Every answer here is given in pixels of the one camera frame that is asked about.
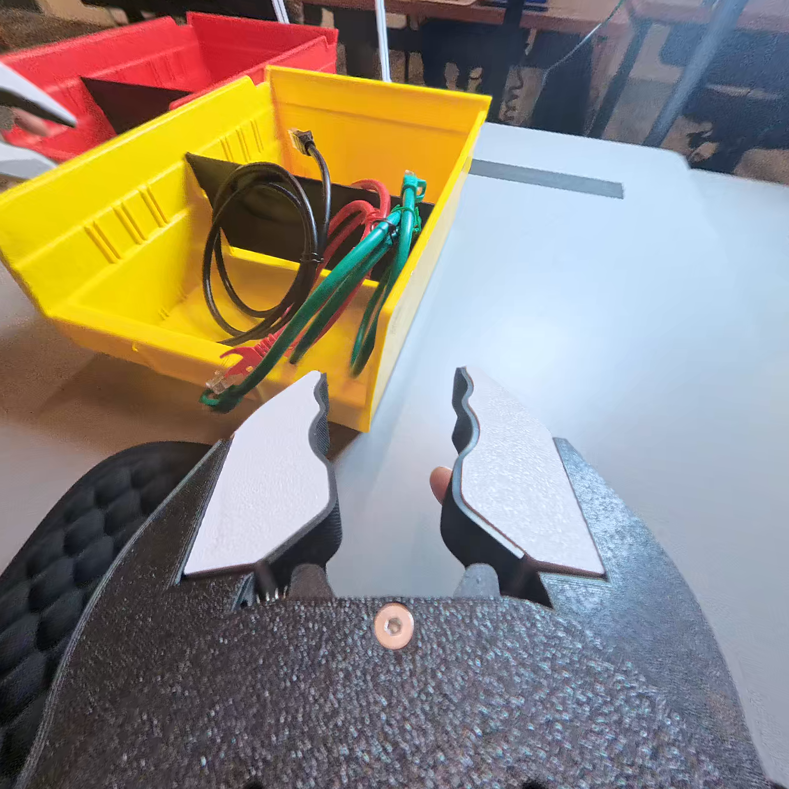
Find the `yellow plastic bin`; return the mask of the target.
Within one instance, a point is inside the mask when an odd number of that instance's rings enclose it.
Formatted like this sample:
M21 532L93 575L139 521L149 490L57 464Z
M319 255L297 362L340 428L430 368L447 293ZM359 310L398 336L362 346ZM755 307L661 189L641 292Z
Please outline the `yellow plastic bin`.
M270 66L2 194L2 261L78 344L198 385L212 410L307 371L369 431L439 259L490 98ZM237 163L212 208L185 160ZM296 176L318 179L316 222ZM332 183L377 192L332 219ZM298 210L298 263L230 245L245 194ZM418 205L434 204L422 229ZM328 262L357 227L360 242ZM371 270L396 248L377 281Z

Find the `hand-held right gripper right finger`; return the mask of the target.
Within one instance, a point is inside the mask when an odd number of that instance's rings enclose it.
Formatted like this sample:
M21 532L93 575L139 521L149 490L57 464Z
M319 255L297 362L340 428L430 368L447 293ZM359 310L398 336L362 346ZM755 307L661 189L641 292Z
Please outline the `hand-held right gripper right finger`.
M605 581L606 569L551 433L475 368L457 368L457 458L440 533L483 597L551 607L542 574Z

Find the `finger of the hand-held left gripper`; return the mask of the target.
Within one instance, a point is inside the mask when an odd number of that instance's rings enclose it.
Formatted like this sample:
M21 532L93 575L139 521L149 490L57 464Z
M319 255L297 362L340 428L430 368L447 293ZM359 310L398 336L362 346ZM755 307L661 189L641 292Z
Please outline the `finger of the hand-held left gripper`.
M70 128L77 124L71 112L5 62L1 62L1 106Z
M52 160L26 148L1 143L1 176L17 181L30 180L52 171L57 166Z

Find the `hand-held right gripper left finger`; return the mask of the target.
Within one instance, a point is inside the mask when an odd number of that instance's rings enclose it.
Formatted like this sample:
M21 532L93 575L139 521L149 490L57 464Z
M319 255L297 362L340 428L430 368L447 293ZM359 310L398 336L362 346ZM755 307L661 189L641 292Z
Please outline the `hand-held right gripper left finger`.
M258 600L284 599L298 567L325 571L341 545L328 458L328 379L310 371L233 433L185 558L186 581L251 577Z

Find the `red plastic bin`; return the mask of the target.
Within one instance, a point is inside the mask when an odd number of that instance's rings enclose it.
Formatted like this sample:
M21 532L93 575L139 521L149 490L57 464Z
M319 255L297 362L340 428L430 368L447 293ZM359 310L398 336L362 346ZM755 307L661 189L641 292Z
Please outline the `red plastic bin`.
M165 16L4 54L77 124L50 123L45 136L14 124L2 139L63 163L117 136L83 76L189 92L171 110L243 76L260 84L268 65L335 74L338 39L330 28L188 12L183 25Z

